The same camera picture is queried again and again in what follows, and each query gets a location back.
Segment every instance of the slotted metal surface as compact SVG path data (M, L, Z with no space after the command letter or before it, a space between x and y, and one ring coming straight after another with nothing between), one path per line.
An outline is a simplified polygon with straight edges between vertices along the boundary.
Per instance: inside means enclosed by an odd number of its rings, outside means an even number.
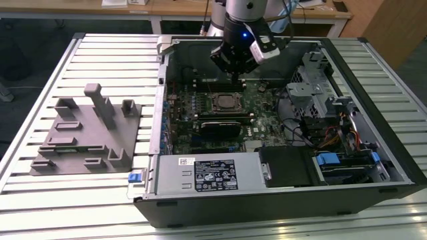
M148 164L145 156L155 104L157 37L152 35L87 34L73 40L69 54L59 64L33 109L33 121L12 143L15 151L3 159L9 164L0 180L0 238L4 239L426 239L427 190L404 199L382 202L359 214L211 225L177 229L155 229L127 198L127 173L31 176L32 158L56 116L57 97L72 96L77 104L91 103L80 94L87 83L100 83L111 102L131 98L143 105L133 166ZM120 44L133 43L136 49ZM346 62L384 114L420 168L427 171L426 112L399 80L355 39L334 40ZM335 77L344 91L340 80Z

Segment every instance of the barcode sticker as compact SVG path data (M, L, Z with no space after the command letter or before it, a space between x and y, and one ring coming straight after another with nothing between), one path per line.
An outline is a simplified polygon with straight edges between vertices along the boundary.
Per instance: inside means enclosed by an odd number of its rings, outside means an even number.
M195 165L195 158L193 157L180 157L177 159L179 165Z

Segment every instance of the metal bracket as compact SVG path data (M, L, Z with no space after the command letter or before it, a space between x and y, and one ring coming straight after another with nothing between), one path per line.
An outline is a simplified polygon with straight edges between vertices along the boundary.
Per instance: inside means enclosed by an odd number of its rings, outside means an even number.
M172 43L172 36L160 36L157 39L157 54L165 55L172 51L172 48L169 48L173 45Z

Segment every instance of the white label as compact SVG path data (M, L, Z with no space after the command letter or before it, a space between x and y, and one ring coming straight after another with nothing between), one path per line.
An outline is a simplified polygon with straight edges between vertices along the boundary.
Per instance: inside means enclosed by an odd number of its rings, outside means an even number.
M177 165L195 165L195 160L193 157L180 157L177 159Z
M128 11L131 14L147 14L148 11Z

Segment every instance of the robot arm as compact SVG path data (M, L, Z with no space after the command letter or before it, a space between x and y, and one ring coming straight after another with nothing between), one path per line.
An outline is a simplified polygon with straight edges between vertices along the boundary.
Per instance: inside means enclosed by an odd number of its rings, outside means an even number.
M212 51L211 59L220 70L231 74L232 81L280 54L263 18L267 2L268 0L227 0L220 3L226 5L223 41Z

